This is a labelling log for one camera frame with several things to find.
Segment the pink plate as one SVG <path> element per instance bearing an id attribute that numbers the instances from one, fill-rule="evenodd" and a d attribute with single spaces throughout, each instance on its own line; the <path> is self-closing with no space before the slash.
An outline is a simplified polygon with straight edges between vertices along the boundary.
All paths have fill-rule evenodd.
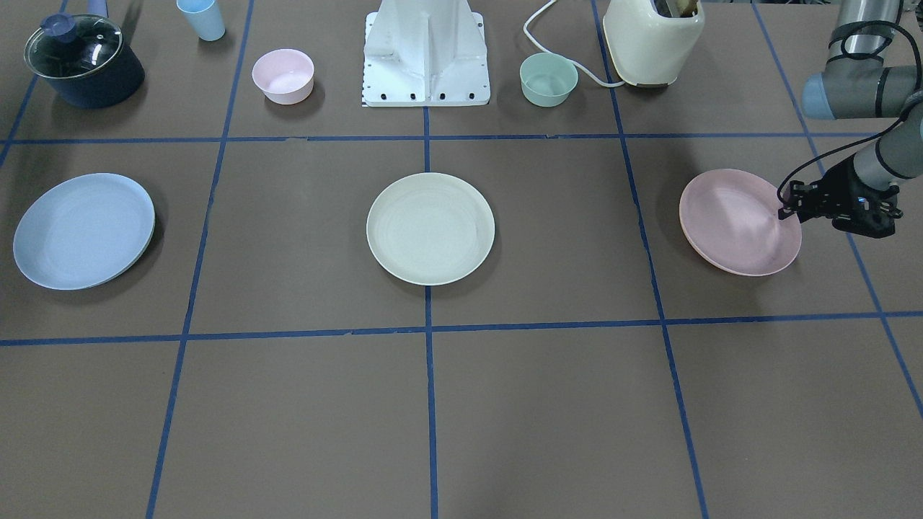
<path id="1" fill-rule="evenodd" d="M 696 175 L 679 201 L 679 221 L 689 245 L 720 270 L 747 277 L 775 275 L 798 257 L 802 229 L 781 220 L 782 204 L 768 181 L 738 169 Z"/>

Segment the light blue plate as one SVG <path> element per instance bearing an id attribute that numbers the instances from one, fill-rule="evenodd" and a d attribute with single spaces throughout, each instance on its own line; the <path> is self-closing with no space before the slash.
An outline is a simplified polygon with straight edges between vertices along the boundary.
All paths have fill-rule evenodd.
<path id="1" fill-rule="evenodd" d="M 148 249 L 155 207 L 135 180 L 79 175 L 40 196 L 14 231 L 14 263 L 36 285 L 76 291 L 108 283 Z"/>

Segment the cream toaster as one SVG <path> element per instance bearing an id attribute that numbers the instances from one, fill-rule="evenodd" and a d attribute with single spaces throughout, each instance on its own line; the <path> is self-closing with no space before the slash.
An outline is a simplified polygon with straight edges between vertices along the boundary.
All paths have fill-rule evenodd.
<path id="1" fill-rule="evenodd" d="M 705 27 L 699 1 L 611 1 L 602 20 L 611 60 L 623 82 L 672 85 Z"/>

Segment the green bowl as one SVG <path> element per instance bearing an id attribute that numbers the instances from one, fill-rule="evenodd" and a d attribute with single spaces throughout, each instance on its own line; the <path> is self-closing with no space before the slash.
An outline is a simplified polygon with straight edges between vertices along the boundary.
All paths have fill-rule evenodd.
<path id="1" fill-rule="evenodd" d="M 556 53 L 535 53 L 522 61 L 518 69 L 521 92 L 537 107 L 561 105 L 579 82 L 574 63 Z"/>

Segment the cream plate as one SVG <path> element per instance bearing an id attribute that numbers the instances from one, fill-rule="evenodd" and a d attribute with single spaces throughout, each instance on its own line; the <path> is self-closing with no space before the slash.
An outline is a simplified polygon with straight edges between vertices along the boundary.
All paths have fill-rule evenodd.
<path id="1" fill-rule="evenodd" d="M 367 245 L 390 275 L 448 285 L 471 275 L 495 242 L 487 198 L 454 175 L 418 173 L 391 183 L 371 204 Z"/>

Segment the pink bowl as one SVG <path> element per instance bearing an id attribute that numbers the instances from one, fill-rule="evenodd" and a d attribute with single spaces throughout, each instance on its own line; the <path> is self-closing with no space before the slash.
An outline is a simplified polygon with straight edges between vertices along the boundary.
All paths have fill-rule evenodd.
<path id="1" fill-rule="evenodd" d="M 252 68 L 254 85 L 277 105 L 295 105 L 314 91 L 314 62 L 302 50 L 271 50 Z"/>

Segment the light blue cup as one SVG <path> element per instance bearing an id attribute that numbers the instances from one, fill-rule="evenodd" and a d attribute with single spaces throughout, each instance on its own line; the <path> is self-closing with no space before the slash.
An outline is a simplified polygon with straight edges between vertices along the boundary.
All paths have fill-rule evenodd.
<path id="1" fill-rule="evenodd" d="M 217 1 L 176 1 L 176 7 L 204 42 L 220 40 L 226 33 L 221 7 Z"/>

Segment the dark blue pot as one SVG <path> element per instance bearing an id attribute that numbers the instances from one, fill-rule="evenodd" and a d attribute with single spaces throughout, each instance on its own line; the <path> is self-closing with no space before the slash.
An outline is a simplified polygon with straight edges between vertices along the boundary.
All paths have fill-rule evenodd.
<path id="1" fill-rule="evenodd" d="M 88 12 L 108 17 L 108 4 L 105 1 L 89 1 Z M 88 76 L 75 79 L 46 79 L 57 95 L 69 105 L 83 109 L 101 109 L 117 105 L 133 96 L 143 84 L 146 72 L 130 47 L 128 37 L 121 52 L 103 68 Z"/>

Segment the glass pot lid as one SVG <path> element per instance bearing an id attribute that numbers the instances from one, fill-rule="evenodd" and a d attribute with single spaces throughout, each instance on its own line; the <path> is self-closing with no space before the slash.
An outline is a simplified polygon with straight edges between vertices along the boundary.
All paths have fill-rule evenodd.
<path id="1" fill-rule="evenodd" d="M 99 14 L 49 14 L 27 39 L 27 66 L 46 79 L 75 79 L 115 59 L 125 45 L 119 26 Z"/>

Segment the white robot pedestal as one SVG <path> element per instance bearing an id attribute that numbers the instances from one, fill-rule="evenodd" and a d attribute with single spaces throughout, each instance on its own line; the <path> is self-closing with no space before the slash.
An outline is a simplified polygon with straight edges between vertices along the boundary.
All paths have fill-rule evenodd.
<path id="1" fill-rule="evenodd" d="M 467 1 L 383 1 L 366 15 L 363 56 L 363 106 L 490 102 L 485 21 Z"/>

